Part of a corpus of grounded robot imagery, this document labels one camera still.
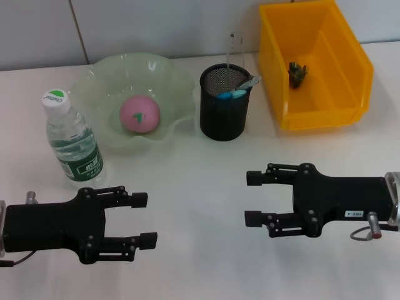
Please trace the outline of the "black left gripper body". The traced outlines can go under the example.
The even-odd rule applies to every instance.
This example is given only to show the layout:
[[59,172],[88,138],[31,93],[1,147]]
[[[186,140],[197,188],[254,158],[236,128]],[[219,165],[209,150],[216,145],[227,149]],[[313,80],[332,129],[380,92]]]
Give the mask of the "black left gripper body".
[[99,260],[105,212],[98,190],[82,188],[67,202],[10,205],[4,222],[7,253],[68,249],[83,264]]

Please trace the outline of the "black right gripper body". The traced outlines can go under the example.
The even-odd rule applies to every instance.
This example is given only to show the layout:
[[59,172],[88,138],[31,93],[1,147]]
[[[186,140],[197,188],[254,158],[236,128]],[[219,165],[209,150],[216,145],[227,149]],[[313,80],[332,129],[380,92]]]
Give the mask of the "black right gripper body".
[[319,237],[329,222],[365,221],[369,213],[387,221],[393,208],[383,177],[333,177],[321,174],[313,164],[296,167],[293,225],[307,237]]

